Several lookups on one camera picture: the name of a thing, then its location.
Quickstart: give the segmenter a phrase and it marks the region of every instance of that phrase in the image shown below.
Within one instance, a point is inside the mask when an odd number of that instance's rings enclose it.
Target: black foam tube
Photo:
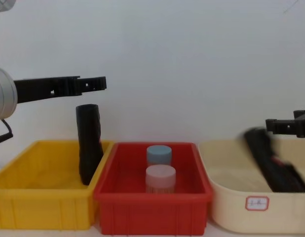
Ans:
[[[98,105],[77,106],[76,119],[79,138],[79,173],[82,183],[89,185],[103,156]]]

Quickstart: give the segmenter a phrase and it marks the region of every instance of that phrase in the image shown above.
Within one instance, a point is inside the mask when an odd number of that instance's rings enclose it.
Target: jar lid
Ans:
[[[154,145],[147,148],[148,163],[170,164],[172,158],[172,150],[168,146]]]
[[[156,164],[146,169],[146,185],[157,189],[167,189],[175,184],[176,170],[172,166]]]

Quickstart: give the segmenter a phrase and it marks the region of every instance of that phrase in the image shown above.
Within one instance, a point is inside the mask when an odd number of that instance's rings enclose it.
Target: plastic bin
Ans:
[[[38,141],[0,171],[0,229],[86,230],[94,223],[93,191],[113,143],[89,186],[79,176],[78,141]]]
[[[278,154],[305,179],[305,140],[281,140]],[[239,141],[199,145],[214,189],[213,220],[248,234],[305,234],[305,194],[273,193]]]
[[[202,235],[212,189],[197,147],[172,148],[177,182],[174,194],[147,194],[146,148],[160,143],[117,143],[95,189],[104,235]]]

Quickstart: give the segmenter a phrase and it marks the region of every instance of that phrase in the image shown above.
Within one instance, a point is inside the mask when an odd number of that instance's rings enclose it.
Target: pink bottle cap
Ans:
[[[156,189],[167,189],[176,184],[176,170],[165,164],[151,165],[146,169],[146,185]]]

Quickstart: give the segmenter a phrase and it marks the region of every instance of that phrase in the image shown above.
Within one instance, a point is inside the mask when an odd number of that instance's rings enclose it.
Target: label sticker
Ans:
[[[248,211],[266,211],[269,207],[269,198],[265,196],[249,196],[246,199]]]

